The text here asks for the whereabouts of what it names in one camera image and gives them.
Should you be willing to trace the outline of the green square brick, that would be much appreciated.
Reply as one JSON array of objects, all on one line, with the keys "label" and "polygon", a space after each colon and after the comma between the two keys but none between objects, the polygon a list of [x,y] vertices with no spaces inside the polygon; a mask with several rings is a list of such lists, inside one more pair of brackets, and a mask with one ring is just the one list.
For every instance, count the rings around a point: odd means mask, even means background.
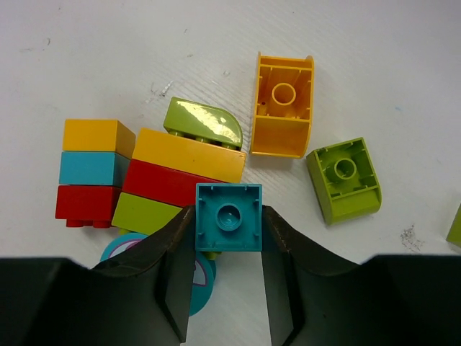
[{"label": "green square brick", "polygon": [[306,166],[326,224],[379,211],[381,188],[363,138],[315,149]]}]

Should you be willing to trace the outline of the teal square brick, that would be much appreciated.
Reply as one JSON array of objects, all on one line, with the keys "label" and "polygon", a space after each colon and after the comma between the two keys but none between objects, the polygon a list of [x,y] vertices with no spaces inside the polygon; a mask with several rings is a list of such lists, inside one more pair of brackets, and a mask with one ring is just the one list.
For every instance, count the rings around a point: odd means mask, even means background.
[{"label": "teal square brick", "polygon": [[260,184],[197,184],[195,249],[260,252],[261,214]]}]

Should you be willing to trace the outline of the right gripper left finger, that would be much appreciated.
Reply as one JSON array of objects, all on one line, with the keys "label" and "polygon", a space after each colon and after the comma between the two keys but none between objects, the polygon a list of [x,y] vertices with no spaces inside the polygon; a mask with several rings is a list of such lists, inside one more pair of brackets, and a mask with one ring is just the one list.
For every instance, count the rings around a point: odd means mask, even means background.
[{"label": "right gripper left finger", "polygon": [[1,260],[3,345],[179,345],[187,336],[195,212],[89,269],[67,258]]}]

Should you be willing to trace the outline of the yellow curved brick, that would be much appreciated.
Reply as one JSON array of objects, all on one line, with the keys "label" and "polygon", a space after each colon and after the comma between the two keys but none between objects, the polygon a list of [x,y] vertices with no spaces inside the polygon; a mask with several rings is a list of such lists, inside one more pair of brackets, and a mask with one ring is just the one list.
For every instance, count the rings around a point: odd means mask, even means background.
[{"label": "yellow curved brick", "polygon": [[457,209],[455,218],[447,234],[446,241],[458,248],[461,247],[461,205]]},{"label": "yellow curved brick", "polygon": [[313,122],[315,63],[312,56],[258,54],[250,152],[301,159]]}]

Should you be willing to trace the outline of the yellow curved brick back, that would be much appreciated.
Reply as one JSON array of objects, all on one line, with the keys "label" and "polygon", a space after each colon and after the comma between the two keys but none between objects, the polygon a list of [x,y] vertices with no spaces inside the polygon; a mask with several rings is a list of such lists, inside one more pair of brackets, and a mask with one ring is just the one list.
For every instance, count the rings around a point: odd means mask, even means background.
[{"label": "yellow curved brick back", "polygon": [[250,152],[301,159],[313,122],[315,63],[312,56],[258,54]]}]

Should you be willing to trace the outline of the yellow curved brick front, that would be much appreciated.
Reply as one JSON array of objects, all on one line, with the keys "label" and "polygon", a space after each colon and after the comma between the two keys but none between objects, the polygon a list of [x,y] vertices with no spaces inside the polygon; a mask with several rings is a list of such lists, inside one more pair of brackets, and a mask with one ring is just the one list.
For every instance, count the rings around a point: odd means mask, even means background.
[{"label": "yellow curved brick front", "polygon": [[457,209],[455,218],[447,234],[446,241],[458,248],[461,247],[461,205]]}]

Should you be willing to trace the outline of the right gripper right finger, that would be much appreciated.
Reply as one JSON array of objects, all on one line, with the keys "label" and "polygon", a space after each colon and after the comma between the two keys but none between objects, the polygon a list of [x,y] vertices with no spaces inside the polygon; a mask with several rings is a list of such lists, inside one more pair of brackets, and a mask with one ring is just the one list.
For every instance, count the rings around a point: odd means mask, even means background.
[{"label": "right gripper right finger", "polygon": [[358,265],[262,210],[273,345],[458,345],[460,257],[377,255]]}]

